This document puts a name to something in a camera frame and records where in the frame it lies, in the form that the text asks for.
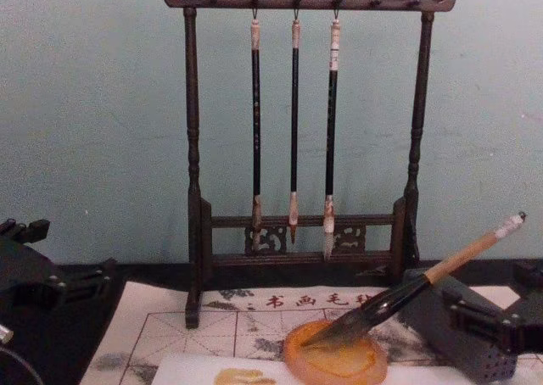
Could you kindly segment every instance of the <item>cable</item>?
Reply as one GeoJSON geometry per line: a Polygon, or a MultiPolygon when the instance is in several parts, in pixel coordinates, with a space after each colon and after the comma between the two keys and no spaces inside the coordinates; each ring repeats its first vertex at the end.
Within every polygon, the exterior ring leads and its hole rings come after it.
{"type": "Polygon", "coordinates": [[[30,374],[34,377],[36,380],[36,383],[38,385],[45,385],[45,382],[40,378],[40,375],[36,372],[36,370],[30,365],[23,357],[15,353],[14,351],[10,349],[6,349],[5,347],[2,347],[0,345],[0,353],[5,353],[17,362],[19,362],[30,374]]]}

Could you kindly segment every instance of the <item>calligraphy brush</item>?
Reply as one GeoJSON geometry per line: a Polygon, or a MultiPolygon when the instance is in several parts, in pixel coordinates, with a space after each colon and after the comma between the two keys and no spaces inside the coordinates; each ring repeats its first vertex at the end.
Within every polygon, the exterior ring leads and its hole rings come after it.
{"type": "Polygon", "coordinates": [[[413,300],[422,290],[435,284],[470,259],[493,246],[502,238],[516,231],[526,218],[521,212],[506,220],[494,231],[467,245],[463,250],[442,260],[422,275],[400,283],[369,299],[361,307],[339,317],[330,326],[302,343],[304,347],[338,347],[364,337],[377,324],[389,319],[394,313],[413,300]]]}
{"type": "Polygon", "coordinates": [[[253,251],[258,251],[262,224],[260,202],[260,25],[253,9],[251,23],[251,58],[253,73],[253,251]]]}
{"type": "Polygon", "coordinates": [[[338,91],[338,55],[339,55],[339,25],[338,13],[332,23],[332,39],[330,44],[330,75],[328,78],[328,121],[326,141],[326,199],[324,202],[324,259],[329,260],[333,250],[333,145],[336,126],[336,96],[338,91]]]}
{"type": "Polygon", "coordinates": [[[288,225],[290,226],[290,241],[296,239],[298,225],[298,196],[296,195],[296,174],[298,166],[298,58],[299,58],[299,20],[298,10],[294,10],[292,22],[292,124],[290,146],[290,210],[288,225]]]}

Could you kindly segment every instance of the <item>light blue wall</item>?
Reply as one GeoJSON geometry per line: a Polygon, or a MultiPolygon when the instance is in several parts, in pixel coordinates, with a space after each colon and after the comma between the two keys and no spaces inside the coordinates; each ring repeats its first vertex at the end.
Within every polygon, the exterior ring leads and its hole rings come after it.
{"type": "MultiPolygon", "coordinates": [[[[459,0],[438,14],[419,176],[419,244],[437,259],[519,209],[485,256],[540,257],[541,0],[459,0]]],[[[300,12],[300,212],[324,199],[331,12],[300,12]]],[[[198,17],[201,186],[249,215],[249,11],[198,17]]],[[[261,11],[264,214],[286,214],[292,12],[261,11]]],[[[419,14],[340,14],[336,212],[390,212],[405,186],[419,14]]],[[[162,0],[0,0],[0,215],[48,218],[59,263],[187,260],[182,11],[162,0]]],[[[377,233],[372,248],[385,248],[377,233]]],[[[241,249],[241,232],[214,235],[241,249]]],[[[300,231],[297,248],[319,249],[300,231]]]]}

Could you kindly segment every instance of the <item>wooden post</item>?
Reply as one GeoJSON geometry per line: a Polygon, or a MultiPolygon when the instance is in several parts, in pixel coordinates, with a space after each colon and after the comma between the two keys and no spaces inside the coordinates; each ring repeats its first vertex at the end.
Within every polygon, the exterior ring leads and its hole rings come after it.
{"type": "Polygon", "coordinates": [[[412,267],[418,262],[417,246],[417,208],[418,208],[418,162],[421,158],[421,140],[423,138],[424,110],[426,108],[426,91],[428,88],[428,68],[430,63],[430,47],[432,42],[432,24],[434,12],[423,12],[421,41],[418,49],[417,83],[413,103],[411,123],[411,149],[409,151],[409,167],[406,189],[406,219],[404,225],[404,265],[412,267]]]}
{"type": "Polygon", "coordinates": [[[199,103],[198,59],[196,54],[196,8],[185,8],[185,71],[187,91],[188,135],[188,261],[191,285],[185,306],[187,328],[199,324],[199,303],[202,293],[201,192],[199,185],[199,103]]]}

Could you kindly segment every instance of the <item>bamboo brush handle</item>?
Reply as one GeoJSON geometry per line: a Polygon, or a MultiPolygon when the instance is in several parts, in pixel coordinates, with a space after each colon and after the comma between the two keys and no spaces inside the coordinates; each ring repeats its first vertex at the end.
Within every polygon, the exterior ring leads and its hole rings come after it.
{"type": "Polygon", "coordinates": [[[477,255],[484,252],[486,249],[493,246],[502,238],[507,237],[512,232],[516,231],[524,222],[526,218],[525,213],[520,213],[509,218],[498,229],[492,232],[487,232],[481,238],[473,241],[467,245],[462,251],[454,254],[448,259],[444,259],[437,265],[428,269],[424,275],[428,278],[430,283],[434,284],[443,276],[450,274],[455,269],[467,263],[469,260],[475,258],[477,255]]]}

